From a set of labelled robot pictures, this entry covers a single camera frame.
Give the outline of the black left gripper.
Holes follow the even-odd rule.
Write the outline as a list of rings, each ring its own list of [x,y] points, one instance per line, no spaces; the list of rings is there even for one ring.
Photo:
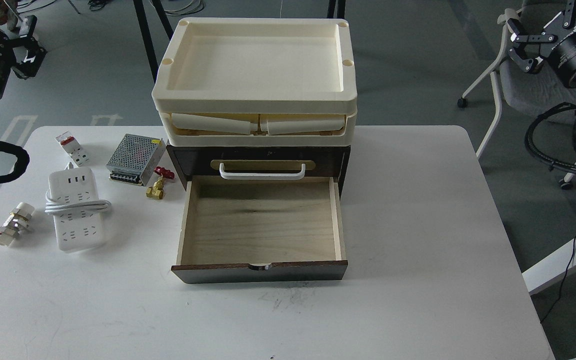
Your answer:
[[[0,0],[0,63],[20,79],[33,78],[46,49],[34,38],[35,15],[21,16],[16,0]]]

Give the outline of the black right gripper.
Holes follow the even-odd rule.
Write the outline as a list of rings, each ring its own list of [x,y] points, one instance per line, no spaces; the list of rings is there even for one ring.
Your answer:
[[[528,34],[517,19],[506,24],[513,42],[509,55],[526,73],[537,73],[545,60],[556,75],[576,75],[576,0],[567,1],[541,34]]]

